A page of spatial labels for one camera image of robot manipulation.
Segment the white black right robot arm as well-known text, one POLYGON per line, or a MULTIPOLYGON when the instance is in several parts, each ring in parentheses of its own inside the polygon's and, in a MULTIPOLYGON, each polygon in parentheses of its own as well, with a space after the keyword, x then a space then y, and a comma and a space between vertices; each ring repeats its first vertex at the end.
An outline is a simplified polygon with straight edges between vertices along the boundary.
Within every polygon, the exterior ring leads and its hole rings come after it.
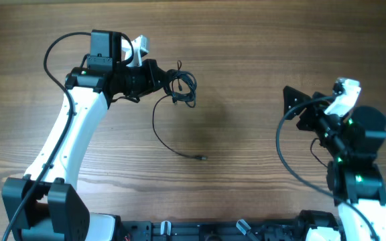
POLYGON ((283 89, 283 120, 300 118, 297 128, 316 133, 332 156, 327 168, 328 190, 342 226, 308 218, 304 240, 386 240, 386 190, 375 164, 386 139, 386 116, 370 106, 357 107, 361 93, 354 80, 338 80, 332 95, 308 96, 290 86, 283 89))

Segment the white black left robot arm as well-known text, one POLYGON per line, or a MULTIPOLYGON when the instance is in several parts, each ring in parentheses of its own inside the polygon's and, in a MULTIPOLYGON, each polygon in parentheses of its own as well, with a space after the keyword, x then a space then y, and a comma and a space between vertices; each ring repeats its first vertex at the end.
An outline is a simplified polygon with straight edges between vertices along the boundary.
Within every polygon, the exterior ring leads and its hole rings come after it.
POLYGON ((2 198, 9 223, 4 239, 128 240, 113 214, 91 212, 77 192, 80 167, 90 140, 112 103, 139 102, 170 91, 175 70, 149 59, 144 35, 93 30, 90 51, 60 83, 62 107, 39 155, 20 178, 8 178, 2 198))

